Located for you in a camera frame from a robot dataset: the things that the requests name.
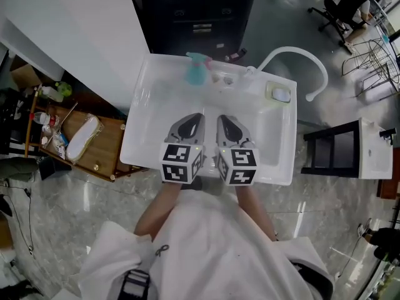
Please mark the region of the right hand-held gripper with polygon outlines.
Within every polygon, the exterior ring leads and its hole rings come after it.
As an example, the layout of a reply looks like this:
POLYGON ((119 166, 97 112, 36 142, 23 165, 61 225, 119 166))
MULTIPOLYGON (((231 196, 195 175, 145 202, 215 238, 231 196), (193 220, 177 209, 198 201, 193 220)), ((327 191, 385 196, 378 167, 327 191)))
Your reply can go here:
POLYGON ((252 185, 260 158, 247 127, 234 116, 220 115, 216 144, 216 168, 225 185, 252 185))

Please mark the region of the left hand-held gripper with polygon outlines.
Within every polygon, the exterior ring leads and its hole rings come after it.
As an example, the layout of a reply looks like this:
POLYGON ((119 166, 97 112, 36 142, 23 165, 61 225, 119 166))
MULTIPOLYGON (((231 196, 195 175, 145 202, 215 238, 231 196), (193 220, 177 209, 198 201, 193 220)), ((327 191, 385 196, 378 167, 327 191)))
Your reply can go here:
POLYGON ((159 155, 164 182, 193 183, 204 163, 205 126, 201 113, 187 115, 171 126, 159 155))

